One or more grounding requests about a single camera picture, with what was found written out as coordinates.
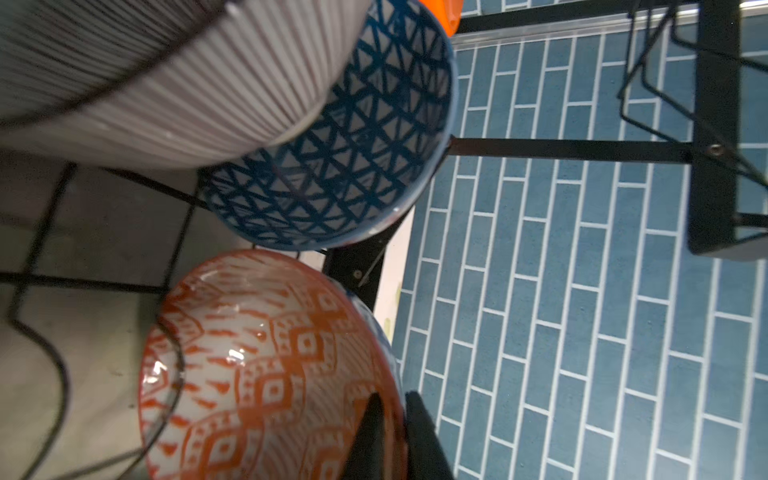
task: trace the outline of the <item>diamond pattern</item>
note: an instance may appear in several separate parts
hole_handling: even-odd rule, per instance
[[[313,126],[212,167],[211,210],[242,237],[279,250],[335,247],[381,230],[410,207],[442,155],[454,65],[426,9],[376,0]]]

